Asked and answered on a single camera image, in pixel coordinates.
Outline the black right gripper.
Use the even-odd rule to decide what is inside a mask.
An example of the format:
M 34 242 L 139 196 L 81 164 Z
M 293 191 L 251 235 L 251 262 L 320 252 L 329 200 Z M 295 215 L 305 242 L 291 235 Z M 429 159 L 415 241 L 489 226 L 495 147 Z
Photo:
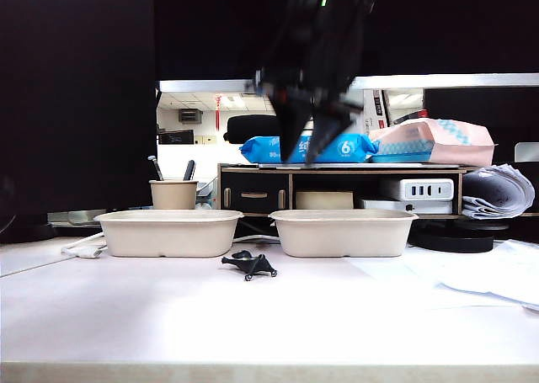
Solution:
M 272 100 L 280 127 L 280 157 L 287 162 L 308 120 L 313 128 L 305 163 L 354 123 L 361 104 L 326 104 L 347 91 L 361 61 L 364 30 L 313 31 L 302 41 L 286 34 L 272 45 L 254 74 L 253 89 Z

